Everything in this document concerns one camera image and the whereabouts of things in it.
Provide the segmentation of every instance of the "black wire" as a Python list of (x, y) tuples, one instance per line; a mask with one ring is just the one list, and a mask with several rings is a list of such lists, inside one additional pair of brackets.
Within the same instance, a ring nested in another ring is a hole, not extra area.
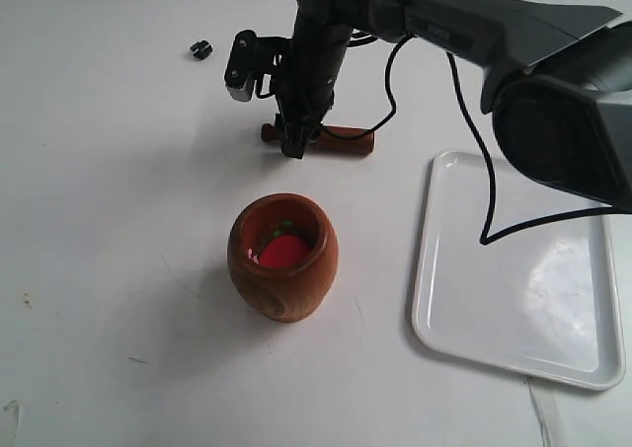
[(547, 225), (549, 223), (562, 222), (565, 220), (573, 220), (576, 218), (584, 218), (584, 217), (592, 217), (598, 215), (625, 215), (629, 214), (625, 210), (616, 207), (597, 207), (597, 208), (586, 208), (582, 210), (574, 210), (572, 212), (563, 212), (556, 213), (554, 215), (548, 215), (546, 217), (535, 218), (533, 220), (528, 220), (526, 222), (518, 223), (516, 225), (512, 225), (504, 230), (501, 230), (494, 235), (490, 235), (490, 228), (492, 227), (492, 220), (494, 219), (494, 210), (496, 208), (496, 173), (494, 172), (494, 163), (492, 161), (492, 157), (485, 145), (485, 141), (481, 137), (481, 133), (476, 128), (472, 117), (470, 116), (469, 111), (467, 110), (467, 106), (465, 105), (465, 99), (463, 98), (463, 92), (461, 91), (461, 81), (458, 77), (458, 69), (456, 67), (456, 61), (454, 60), (454, 56), (447, 53), (447, 60), (450, 63), (450, 70), (452, 72), (452, 81), (454, 82), (454, 92), (456, 94), (456, 101), (458, 102), (458, 106), (461, 109), (461, 113), (467, 122), (467, 125), (478, 144), (481, 153), (483, 154), (483, 159), (485, 160), (485, 167), (487, 168), (487, 174), (489, 176), (490, 182), (490, 198), (489, 205), (487, 207), (487, 215), (485, 217), (485, 223), (483, 225), (483, 231), (481, 232), (481, 238), (479, 242), (481, 245), (489, 245), (491, 243), (497, 242), (498, 240), (512, 235), (514, 233), (520, 232), (522, 230), (527, 230), (533, 227), (539, 227), (541, 225)]
[(384, 90), (386, 91), (386, 97), (388, 98), (388, 102), (391, 105), (390, 113), (387, 116), (385, 116), (379, 123), (373, 126), (371, 129), (363, 131), (362, 133), (357, 134), (355, 136), (343, 136), (341, 134), (333, 132), (331, 129), (329, 129), (327, 126), (324, 126), (324, 125), (322, 126), (323, 131), (343, 141), (357, 141), (359, 139), (362, 139), (365, 136), (368, 136), (369, 134), (374, 133), (379, 128), (384, 126), (388, 121), (390, 121), (390, 119), (393, 116), (395, 116), (395, 113), (397, 112), (397, 103), (395, 102), (395, 97), (393, 97), (393, 91), (391, 90), (391, 69), (393, 68), (393, 63), (395, 62), (395, 57), (397, 57), (397, 53), (400, 51), (402, 47), (404, 47), (404, 44), (406, 44), (406, 42), (408, 42), (412, 38), (413, 38), (412, 36), (406, 36), (400, 39), (400, 41), (395, 45), (395, 47), (393, 47), (393, 50), (389, 54), (388, 60), (386, 61), (386, 68), (384, 69)]
[(362, 37), (360, 39), (354, 39), (349, 41), (349, 47), (360, 47), (361, 45), (371, 44), (372, 42), (376, 42), (377, 37), (367, 36)]

